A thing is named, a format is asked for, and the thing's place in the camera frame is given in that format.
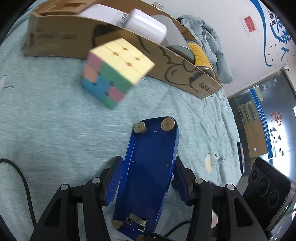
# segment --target blue stripe with chinese text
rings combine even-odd
[[[264,130],[265,140],[266,140],[266,145],[267,145],[267,151],[268,151],[268,159],[269,159],[268,162],[273,165],[274,161],[272,159],[272,157],[273,157],[272,147],[271,147],[271,141],[270,141],[269,130],[268,130],[266,118],[265,118],[264,112],[263,112],[263,110],[261,108],[261,104],[260,104],[260,101],[258,99],[258,96],[257,96],[255,90],[250,89],[250,92],[251,92],[251,95],[252,95],[253,100],[255,102],[256,108],[257,108],[257,110],[259,112],[262,127],[263,127],[263,130]]]

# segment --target yellow label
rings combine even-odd
[[[197,43],[189,42],[187,44],[195,55],[195,66],[206,66],[212,69],[212,66],[202,48]]]

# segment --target red paper notice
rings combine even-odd
[[[244,21],[245,21],[250,33],[256,30],[251,16],[248,16],[248,17],[244,18]]]

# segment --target green cube tile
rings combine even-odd
[[[100,69],[100,74],[106,80],[111,82],[113,86],[126,94],[130,88],[132,88],[133,84],[130,83],[126,78],[120,75],[115,69],[113,69],[107,63],[103,63]]]
[[[110,96],[106,96],[103,102],[111,109],[114,109],[118,105],[118,103],[112,100]]]

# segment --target red circular sticker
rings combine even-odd
[[[281,126],[283,118],[279,111],[274,111],[271,113],[271,123],[277,126]]]

